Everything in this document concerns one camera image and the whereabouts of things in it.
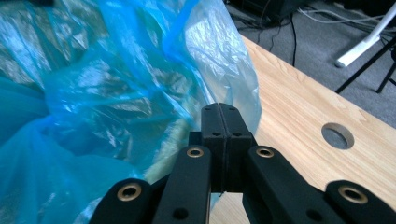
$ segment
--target round hole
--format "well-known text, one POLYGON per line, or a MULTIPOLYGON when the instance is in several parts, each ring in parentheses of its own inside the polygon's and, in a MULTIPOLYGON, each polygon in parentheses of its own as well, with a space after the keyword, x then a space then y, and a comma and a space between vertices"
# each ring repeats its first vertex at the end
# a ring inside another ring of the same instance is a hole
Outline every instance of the round hole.
POLYGON ((189 216, 189 212, 185 208, 177 208, 173 213, 173 217, 178 220, 186 219, 189 216))
POLYGON ((137 197, 139 197, 140 193, 142 192, 142 188, 140 185, 136 183, 124 185, 119 191, 117 192, 117 197, 120 201, 129 202, 137 197))
POLYGON ((204 152, 198 147, 193 147, 187 150, 187 155, 192 158, 198 158, 204 156, 204 152))
POLYGON ((343 125, 327 123, 322 127, 322 136, 332 147, 350 149, 355 144, 353 134, 343 125))
POLYGON ((274 151, 268 148, 259 148, 256 153, 263 158, 272 158, 275 155, 274 151))
POLYGON ((352 203, 364 204, 369 201, 365 194, 351 187, 342 186, 338 189, 338 192, 341 194, 341 196, 343 196, 343 198, 352 203))
POLYGON ((322 215, 318 211, 313 209, 306 210, 306 215, 316 222, 320 222, 323 220, 322 215))

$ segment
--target transparent plastic bag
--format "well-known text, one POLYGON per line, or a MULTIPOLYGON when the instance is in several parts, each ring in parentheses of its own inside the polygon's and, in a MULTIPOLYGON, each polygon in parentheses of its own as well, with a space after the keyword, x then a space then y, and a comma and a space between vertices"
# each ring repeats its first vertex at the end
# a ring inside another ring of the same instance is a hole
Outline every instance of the transparent plastic bag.
POLYGON ((83 223, 116 182, 169 173, 205 105, 253 132, 261 114, 220 0, 0 2, 0 78, 0 219, 16 223, 83 223))

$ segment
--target black metal bracket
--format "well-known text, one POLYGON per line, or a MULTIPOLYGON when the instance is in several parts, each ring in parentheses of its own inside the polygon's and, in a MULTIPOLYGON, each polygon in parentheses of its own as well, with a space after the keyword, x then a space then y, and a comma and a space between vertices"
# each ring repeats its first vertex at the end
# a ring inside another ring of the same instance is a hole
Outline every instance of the black metal bracket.
POLYGON ((172 173, 153 185, 117 183, 91 224, 208 223, 210 193, 224 191, 243 193, 250 223, 396 223, 393 209, 360 185, 310 186, 280 152, 257 145, 235 107, 201 112, 202 130, 190 133, 172 173))

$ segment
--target wood grain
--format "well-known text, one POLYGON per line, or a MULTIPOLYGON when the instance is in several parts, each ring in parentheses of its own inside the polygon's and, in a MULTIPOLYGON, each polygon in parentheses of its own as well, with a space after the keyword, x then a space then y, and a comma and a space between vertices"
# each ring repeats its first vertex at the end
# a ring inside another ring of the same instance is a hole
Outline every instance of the wood grain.
MULTIPOLYGON (((396 209, 396 130, 244 38, 256 68, 262 117, 259 145, 274 147, 305 180, 324 190, 334 180, 363 185, 396 209), (323 138, 323 125, 349 129, 355 140, 340 150, 323 138)), ((248 223, 241 195, 224 194, 210 223, 248 223)))

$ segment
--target white stand leg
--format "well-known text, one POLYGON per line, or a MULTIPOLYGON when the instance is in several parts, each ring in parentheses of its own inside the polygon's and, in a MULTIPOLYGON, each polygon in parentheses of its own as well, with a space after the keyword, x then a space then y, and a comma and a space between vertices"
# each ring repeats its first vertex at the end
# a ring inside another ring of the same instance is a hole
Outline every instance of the white stand leg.
POLYGON ((381 22, 374 28, 374 30, 364 38, 358 45, 356 45, 353 49, 350 49, 346 54, 344 54, 341 58, 335 62, 335 66, 337 67, 347 67, 353 61, 355 61, 359 56, 361 56, 364 51, 369 49, 373 44, 375 44, 379 40, 379 35, 381 32, 387 27, 388 23, 393 19, 396 15, 396 3, 390 8, 388 13, 382 18, 381 22))

